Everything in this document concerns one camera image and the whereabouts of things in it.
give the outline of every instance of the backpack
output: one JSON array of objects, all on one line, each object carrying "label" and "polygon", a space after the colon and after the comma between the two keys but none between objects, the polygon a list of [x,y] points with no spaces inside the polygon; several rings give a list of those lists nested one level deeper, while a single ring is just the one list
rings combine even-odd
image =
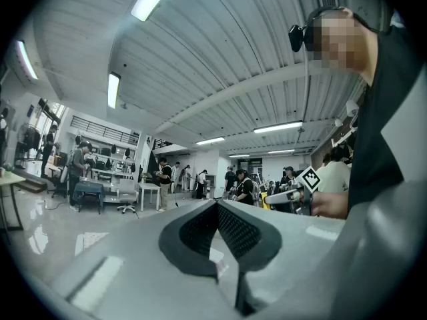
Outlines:
[{"label": "backpack", "polygon": [[184,174],[185,174],[185,168],[181,170],[181,174],[179,174],[178,181],[182,181],[182,177],[184,176]]},{"label": "backpack", "polygon": [[[243,184],[246,180],[250,180],[249,178],[245,178],[241,183]],[[252,199],[254,200],[255,206],[258,206],[258,203],[260,201],[260,186],[255,181],[252,181],[252,191],[251,191]]]}]

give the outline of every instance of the gray fabric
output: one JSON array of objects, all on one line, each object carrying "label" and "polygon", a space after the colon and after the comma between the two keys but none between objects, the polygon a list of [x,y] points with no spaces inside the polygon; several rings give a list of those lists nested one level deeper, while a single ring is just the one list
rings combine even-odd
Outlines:
[{"label": "gray fabric", "polygon": [[71,160],[71,164],[70,164],[70,174],[73,175],[74,177],[80,177],[81,172],[83,172],[82,169],[78,168],[75,164],[79,163],[80,165],[84,165],[85,164],[85,158],[83,155],[83,151],[79,148],[76,149],[74,154],[73,154],[73,159]]},{"label": "gray fabric", "polygon": [[171,184],[160,184],[160,207],[167,209],[167,192]]}]

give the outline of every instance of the floor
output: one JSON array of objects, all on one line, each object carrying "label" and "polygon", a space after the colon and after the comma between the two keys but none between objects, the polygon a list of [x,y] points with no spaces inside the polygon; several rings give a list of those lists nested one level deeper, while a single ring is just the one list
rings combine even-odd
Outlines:
[{"label": "floor", "polygon": [[[8,223],[17,225],[9,188],[3,188],[3,196]],[[182,194],[176,197],[180,207],[197,202],[187,198],[183,200]],[[82,209],[78,213],[70,208],[66,199],[61,196],[52,199],[46,191],[33,194],[15,188],[15,198],[24,230],[9,232],[11,254],[21,269],[34,274],[46,284],[50,284],[73,261],[77,236],[86,232],[108,233],[128,221],[158,213],[155,210],[155,193],[153,204],[150,204],[148,191],[144,198],[144,211],[141,212],[139,206],[136,213],[127,211],[124,215],[114,205],[106,206],[101,215],[98,215],[97,209]],[[168,209],[175,208],[175,195],[169,194],[168,198]],[[227,269],[220,279],[220,288],[234,304],[237,263],[219,233],[213,239],[212,248],[225,255],[224,265]]]}]

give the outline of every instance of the headset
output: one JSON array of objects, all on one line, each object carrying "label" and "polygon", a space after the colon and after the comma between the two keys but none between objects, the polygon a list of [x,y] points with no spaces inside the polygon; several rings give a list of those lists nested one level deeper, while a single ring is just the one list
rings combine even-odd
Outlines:
[{"label": "headset", "polygon": [[[319,19],[322,16],[322,13],[325,11],[340,11],[342,7],[337,6],[323,6],[315,9],[310,13],[307,18],[307,23],[305,26],[300,27],[298,25],[293,25],[288,33],[289,40],[291,43],[291,48],[293,52],[298,52],[301,49],[302,43],[306,45],[306,49],[309,52],[314,50],[314,20]],[[378,33],[379,31],[369,27],[367,22],[361,18],[356,13],[353,13],[353,18],[357,20],[361,25],[365,26],[367,29]]]}]

